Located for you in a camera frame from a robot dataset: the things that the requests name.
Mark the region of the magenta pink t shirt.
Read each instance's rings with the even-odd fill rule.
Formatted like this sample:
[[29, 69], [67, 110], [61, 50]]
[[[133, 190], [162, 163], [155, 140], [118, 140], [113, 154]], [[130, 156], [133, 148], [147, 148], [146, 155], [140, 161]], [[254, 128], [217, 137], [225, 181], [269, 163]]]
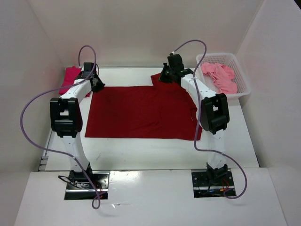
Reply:
[[[63, 80], [63, 84], [62, 87], [65, 86], [70, 86], [72, 84], [74, 84], [75, 78], [79, 75], [79, 73], [81, 72], [81, 69], [78, 67], [67, 67], [65, 70], [65, 76], [64, 76], [64, 80]], [[64, 89], [60, 89], [59, 90], [59, 95], [63, 95], [65, 94], [67, 91], [69, 90], [69, 88], [64, 88]], [[86, 94], [86, 97], [90, 97], [91, 92]]]

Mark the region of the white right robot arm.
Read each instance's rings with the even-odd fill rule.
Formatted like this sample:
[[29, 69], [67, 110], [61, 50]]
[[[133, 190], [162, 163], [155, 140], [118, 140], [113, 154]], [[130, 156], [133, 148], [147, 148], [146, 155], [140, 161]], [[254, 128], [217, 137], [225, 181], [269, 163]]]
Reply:
[[202, 128], [208, 136], [209, 152], [206, 163], [208, 185], [219, 184], [227, 174], [228, 165], [222, 155], [225, 151], [224, 134], [230, 121], [228, 101], [225, 94], [218, 94], [196, 78], [191, 69], [185, 69], [182, 57], [171, 53], [163, 63], [159, 81], [177, 83], [186, 90], [197, 106], [197, 129]]

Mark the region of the light pink t shirt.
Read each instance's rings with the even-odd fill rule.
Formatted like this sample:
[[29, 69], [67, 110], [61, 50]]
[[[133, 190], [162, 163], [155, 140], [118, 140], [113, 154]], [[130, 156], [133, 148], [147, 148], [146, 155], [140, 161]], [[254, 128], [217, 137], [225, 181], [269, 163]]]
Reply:
[[219, 93], [236, 94], [237, 84], [232, 80], [235, 78], [235, 72], [230, 67], [219, 63], [205, 62], [201, 66], [204, 75], [209, 76], [213, 84], [218, 88]]

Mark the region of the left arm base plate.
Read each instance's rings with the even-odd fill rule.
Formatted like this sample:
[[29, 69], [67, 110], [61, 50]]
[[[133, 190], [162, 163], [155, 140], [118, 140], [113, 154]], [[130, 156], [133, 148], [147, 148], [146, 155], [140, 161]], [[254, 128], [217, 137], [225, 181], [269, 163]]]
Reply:
[[[66, 176], [58, 176], [66, 183], [65, 200], [93, 200], [96, 197], [95, 189], [85, 178], [84, 175], [79, 179], [71, 176], [71, 173]], [[91, 180], [100, 194], [101, 200], [108, 199], [108, 188], [110, 172], [108, 171], [93, 171]]]

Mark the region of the dark red t shirt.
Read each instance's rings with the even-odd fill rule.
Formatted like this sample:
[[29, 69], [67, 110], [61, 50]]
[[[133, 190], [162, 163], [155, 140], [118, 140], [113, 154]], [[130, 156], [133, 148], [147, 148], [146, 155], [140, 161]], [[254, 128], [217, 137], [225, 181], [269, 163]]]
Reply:
[[159, 138], [192, 141], [197, 107], [177, 83], [151, 86], [105, 87], [92, 95], [85, 136], [88, 138]]

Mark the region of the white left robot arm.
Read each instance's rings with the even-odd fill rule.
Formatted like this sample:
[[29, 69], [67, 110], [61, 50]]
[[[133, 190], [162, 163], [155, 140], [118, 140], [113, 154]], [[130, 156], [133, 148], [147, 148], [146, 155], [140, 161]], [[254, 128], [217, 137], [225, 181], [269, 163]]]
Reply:
[[61, 138], [67, 154], [72, 158], [69, 176], [59, 178], [77, 189], [87, 189], [94, 182], [81, 142], [83, 119], [79, 104], [90, 92], [104, 88], [98, 72], [98, 65], [94, 63], [84, 63], [82, 68], [67, 68], [59, 91], [60, 97], [50, 100], [51, 129]]

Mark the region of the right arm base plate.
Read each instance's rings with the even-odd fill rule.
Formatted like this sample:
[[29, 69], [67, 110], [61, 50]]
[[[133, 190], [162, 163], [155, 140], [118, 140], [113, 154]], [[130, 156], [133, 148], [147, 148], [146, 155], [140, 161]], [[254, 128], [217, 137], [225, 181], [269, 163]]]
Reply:
[[210, 182], [205, 170], [191, 172], [194, 198], [223, 197], [224, 192], [229, 197], [236, 196], [234, 181], [231, 171], [221, 179]]

